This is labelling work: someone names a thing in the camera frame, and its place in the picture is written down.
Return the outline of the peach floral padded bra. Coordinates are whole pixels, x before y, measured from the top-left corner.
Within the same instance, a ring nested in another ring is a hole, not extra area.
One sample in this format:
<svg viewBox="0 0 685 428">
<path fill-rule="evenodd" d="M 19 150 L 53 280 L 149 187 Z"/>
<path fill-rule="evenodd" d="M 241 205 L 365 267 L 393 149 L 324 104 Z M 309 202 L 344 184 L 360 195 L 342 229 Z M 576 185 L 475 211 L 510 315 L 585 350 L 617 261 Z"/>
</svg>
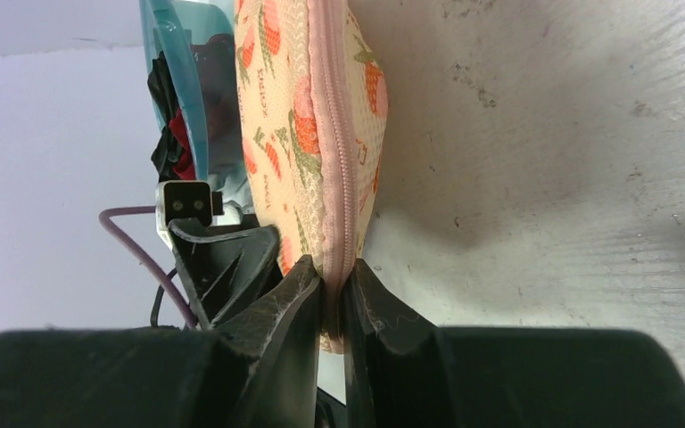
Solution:
<svg viewBox="0 0 685 428">
<path fill-rule="evenodd" d="M 324 281 L 320 348 L 343 352 L 342 288 L 373 214 L 389 101 L 384 72 L 345 1 L 240 1 L 235 67 L 255 213 L 288 273 Z"/>
</svg>

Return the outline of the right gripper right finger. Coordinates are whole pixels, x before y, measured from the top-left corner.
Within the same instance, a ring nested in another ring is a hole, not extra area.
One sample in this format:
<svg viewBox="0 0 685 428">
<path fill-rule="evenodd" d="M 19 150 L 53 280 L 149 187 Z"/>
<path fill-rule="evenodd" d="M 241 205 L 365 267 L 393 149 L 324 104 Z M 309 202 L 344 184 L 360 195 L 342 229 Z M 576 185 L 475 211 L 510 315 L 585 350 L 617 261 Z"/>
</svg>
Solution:
<svg viewBox="0 0 685 428">
<path fill-rule="evenodd" d="M 685 381 L 637 331 L 439 327 L 358 260 L 342 332 L 351 427 L 685 427 Z"/>
</svg>

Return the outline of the black bra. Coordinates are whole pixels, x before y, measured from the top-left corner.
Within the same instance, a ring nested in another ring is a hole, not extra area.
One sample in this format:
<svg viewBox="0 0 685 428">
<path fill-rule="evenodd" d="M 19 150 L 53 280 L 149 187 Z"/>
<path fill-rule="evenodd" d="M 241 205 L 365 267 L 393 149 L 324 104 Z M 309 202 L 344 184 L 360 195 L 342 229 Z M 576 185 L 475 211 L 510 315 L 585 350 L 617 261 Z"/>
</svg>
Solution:
<svg viewBox="0 0 685 428">
<path fill-rule="evenodd" d="M 201 83 L 201 95 L 208 143 L 208 174 L 223 177 L 235 169 L 243 159 L 240 146 L 240 119 L 238 112 L 235 43 L 228 33 L 216 34 L 203 45 L 191 45 L 196 70 Z M 161 119 L 161 136 L 151 161 L 159 180 L 179 179 L 172 171 L 176 147 L 168 124 L 180 109 L 165 54 L 151 61 L 146 85 Z"/>
</svg>

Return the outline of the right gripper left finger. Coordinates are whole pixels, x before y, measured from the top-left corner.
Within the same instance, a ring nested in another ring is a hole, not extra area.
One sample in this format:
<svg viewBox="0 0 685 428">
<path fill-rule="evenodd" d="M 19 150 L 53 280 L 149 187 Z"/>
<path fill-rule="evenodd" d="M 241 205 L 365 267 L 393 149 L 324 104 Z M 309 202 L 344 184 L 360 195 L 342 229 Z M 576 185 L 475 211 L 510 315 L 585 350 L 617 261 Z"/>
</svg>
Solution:
<svg viewBox="0 0 685 428">
<path fill-rule="evenodd" d="M 211 331 L 0 333 L 0 427 L 311 427 L 321 281 L 299 259 Z"/>
</svg>

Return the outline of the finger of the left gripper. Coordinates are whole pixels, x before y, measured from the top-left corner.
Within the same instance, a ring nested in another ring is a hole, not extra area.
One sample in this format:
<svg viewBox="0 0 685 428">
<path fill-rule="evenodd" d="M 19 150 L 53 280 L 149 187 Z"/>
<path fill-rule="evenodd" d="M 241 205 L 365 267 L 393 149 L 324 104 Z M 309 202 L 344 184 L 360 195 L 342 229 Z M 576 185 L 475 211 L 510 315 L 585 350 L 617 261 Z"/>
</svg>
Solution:
<svg viewBox="0 0 685 428">
<path fill-rule="evenodd" d="M 273 226 L 203 226 L 169 222 L 176 267 L 196 327 L 211 330 L 247 309 L 281 281 L 279 234 Z"/>
</svg>

